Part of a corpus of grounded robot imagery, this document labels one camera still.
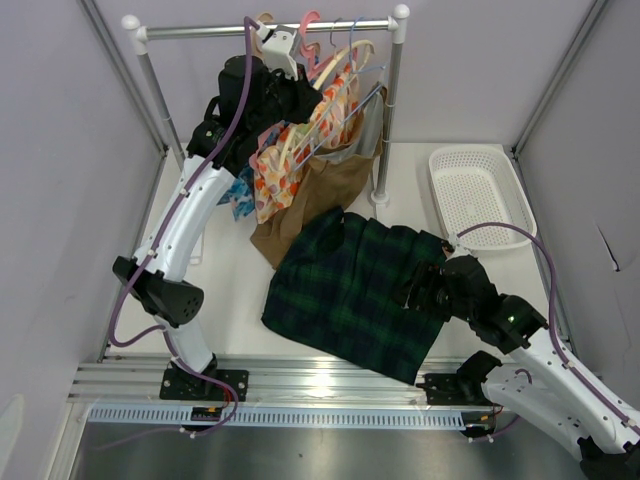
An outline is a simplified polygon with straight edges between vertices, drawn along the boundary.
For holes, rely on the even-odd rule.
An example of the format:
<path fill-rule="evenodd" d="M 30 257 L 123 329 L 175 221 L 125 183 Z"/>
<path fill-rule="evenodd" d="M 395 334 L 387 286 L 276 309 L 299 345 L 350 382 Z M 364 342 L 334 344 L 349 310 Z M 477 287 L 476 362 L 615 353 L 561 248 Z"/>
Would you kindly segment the pink plastic hanger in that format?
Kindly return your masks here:
<path fill-rule="evenodd" d="M 324 61 L 320 60 L 321 46 L 318 42 L 308 42 L 306 40 L 307 29 L 310 23 L 319 22 L 320 14 L 316 10 L 307 12 L 302 20 L 301 26 L 298 29 L 298 35 L 300 37 L 300 45 L 294 48 L 294 55 L 301 55 L 303 60 L 307 63 L 306 74 L 309 80 L 317 78 L 331 62 L 332 57 L 326 58 Z M 260 28 L 262 23 L 256 23 L 251 20 L 253 29 Z M 257 168 L 255 173 L 259 172 L 258 159 Z"/>

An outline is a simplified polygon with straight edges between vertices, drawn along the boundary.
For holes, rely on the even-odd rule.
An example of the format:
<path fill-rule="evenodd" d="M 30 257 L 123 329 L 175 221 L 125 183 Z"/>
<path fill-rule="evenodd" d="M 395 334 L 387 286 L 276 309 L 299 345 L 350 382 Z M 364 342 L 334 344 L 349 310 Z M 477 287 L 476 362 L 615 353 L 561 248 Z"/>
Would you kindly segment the beige plastic hanger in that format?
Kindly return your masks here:
<path fill-rule="evenodd" d="M 256 23 L 271 24 L 274 21 L 274 17 L 270 12 L 262 12 L 254 18 L 254 21 Z M 251 49 L 253 56 L 261 60 L 264 59 L 262 40 L 255 29 L 251 31 Z"/>

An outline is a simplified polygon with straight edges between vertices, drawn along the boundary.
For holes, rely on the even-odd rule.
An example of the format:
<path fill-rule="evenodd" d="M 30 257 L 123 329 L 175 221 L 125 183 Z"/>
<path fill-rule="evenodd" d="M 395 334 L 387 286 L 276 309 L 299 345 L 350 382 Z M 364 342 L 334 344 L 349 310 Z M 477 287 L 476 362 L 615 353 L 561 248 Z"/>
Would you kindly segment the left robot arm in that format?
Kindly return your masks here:
<path fill-rule="evenodd" d="M 117 257 L 112 267 L 124 293 L 155 319 L 155 330 L 172 349 L 163 400 L 232 400 L 232 388 L 219 378 L 216 356 L 201 333 L 204 292 L 185 279 L 191 252 L 212 211 L 258 150 L 260 136 L 282 121 L 307 121 L 322 99 L 302 64 L 279 66 L 256 56 L 228 59 L 218 88 L 193 131 L 161 219 L 131 257 Z"/>

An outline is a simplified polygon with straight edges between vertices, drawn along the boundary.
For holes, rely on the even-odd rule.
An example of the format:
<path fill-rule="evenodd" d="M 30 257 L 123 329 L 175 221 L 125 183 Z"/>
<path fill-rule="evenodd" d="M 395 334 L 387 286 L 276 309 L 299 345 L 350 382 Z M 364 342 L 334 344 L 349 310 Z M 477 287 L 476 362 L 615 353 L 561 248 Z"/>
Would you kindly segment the brown skirt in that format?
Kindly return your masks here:
<path fill-rule="evenodd" d="M 275 145 L 251 161 L 258 225 L 250 241 L 272 268 L 315 217 L 335 207 L 347 209 L 364 189 L 382 153 L 386 97 L 387 89 L 381 88 L 356 115 L 351 144 L 310 158 L 292 178 L 273 170 L 280 156 Z"/>

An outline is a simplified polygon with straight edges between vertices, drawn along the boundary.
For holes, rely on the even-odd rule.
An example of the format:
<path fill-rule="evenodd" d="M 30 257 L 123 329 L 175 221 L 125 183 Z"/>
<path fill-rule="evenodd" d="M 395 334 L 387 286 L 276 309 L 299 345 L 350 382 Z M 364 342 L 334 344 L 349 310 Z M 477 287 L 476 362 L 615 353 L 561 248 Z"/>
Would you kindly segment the orange floral garment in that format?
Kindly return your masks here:
<path fill-rule="evenodd" d="M 302 181 L 302 166 L 313 154 L 344 147 L 354 138 L 360 106 L 355 66 L 351 61 L 336 73 L 308 123 L 286 126 L 275 143 L 251 161 L 259 224 L 292 204 Z"/>

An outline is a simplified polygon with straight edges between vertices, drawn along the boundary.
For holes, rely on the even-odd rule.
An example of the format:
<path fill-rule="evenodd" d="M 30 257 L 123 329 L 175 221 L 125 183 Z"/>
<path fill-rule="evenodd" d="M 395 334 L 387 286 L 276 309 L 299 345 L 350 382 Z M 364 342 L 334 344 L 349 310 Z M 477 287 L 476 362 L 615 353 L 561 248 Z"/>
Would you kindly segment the blue floral garment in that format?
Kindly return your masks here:
<path fill-rule="evenodd" d="M 254 172 L 257 168 L 257 159 L 260 153 L 273 144 L 282 131 L 282 127 L 283 124 L 278 123 L 258 137 L 257 150 L 249 157 L 231 187 L 217 203 L 218 206 L 229 205 L 233 219 L 236 222 L 248 217 L 255 210 Z"/>

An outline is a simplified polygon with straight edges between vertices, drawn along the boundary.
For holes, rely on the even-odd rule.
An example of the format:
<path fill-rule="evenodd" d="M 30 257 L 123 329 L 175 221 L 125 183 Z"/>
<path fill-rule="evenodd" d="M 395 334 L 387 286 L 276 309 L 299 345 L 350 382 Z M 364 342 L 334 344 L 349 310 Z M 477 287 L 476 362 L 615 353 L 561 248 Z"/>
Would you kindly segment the white plastic basket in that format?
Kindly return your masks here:
<path fill-rule="evenodd" d="M 514 250 L 531 244 L 537 224 L 506 154 L 481 144 L 449 145 L 428 160 L 432 196 L 446 234 L 465 235 L 475 252 Z"/>

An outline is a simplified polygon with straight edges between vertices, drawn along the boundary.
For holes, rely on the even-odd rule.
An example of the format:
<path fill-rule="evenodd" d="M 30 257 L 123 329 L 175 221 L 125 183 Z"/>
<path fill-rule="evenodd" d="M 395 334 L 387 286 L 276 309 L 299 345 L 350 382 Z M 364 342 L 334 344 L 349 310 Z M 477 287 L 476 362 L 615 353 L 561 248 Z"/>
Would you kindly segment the dark green plaid skirt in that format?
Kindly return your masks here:
<path fill-rule="evenodd" d="M 294 342 L 412 384 L 443 318 L 398 299 L 416 267 L 442 265 L 440 238 L 336 207 L 294 240 L 269 285 L 262 323 Z"/>

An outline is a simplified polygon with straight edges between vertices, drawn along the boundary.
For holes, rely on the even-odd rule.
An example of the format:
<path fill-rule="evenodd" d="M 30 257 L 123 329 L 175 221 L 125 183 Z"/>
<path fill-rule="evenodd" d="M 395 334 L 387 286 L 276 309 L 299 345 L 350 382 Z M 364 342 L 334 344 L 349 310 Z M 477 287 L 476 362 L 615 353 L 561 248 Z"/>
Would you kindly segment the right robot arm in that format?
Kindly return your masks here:
<path fill-rule="evenodd" d="M 421 261 L 394 299 L 465 321 L 516 364 L 478 351 L 453 374 L 427 374 L 418 386 L 430 403 L 503 406 L 564 447 L 587 478 L 638 478 L 638 410 L 588 372 L 526 300 L 499 293 L 476 258 L 454 255 L 442 267 Z"/>

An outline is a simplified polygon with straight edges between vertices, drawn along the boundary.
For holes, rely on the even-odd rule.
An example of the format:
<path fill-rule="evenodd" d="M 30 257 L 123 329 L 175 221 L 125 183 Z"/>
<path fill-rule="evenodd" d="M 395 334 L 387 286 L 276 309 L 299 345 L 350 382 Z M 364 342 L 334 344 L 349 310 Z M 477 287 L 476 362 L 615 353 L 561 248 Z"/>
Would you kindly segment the white clothes rack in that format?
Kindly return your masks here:
<path fill-rule="evenodd" d="M 377 178 L 373 182 L 369 202 L 377 220 L 384 219 L 391 197 L 387 189 L 387 178 L 391 153 L 391 134 L 400 77 L 403 46 L 406 39 L 407 25 L 410 16 L 409 7 L 405 4 L 395 6 L 393 13 L 383 20 L 349 20 L 334 22 L 315 22 L 309 26 L 312 33 L 333 31 L 388 31 L 391 34 L 390 63 L 387 72 L 387 99 L 383 110 L 382 153 L 379 157 Z M 164 98 L 151 62 L 148 44 L 155 40 L 182 40 L 196 38 L 240 37 L 245 33 L 243 25 L 224 26 L 188 26 L 188 27 L 147 27 L 140 23 L 134 15 L 126 15 L 121 20 L 122 28 L 137 55 L 145 81 L 151 92 L 153 102 L 160 116 L 164 133 L 179 164 L 184 163 L 185 153 L 179 140 L 174 121 Z"/>

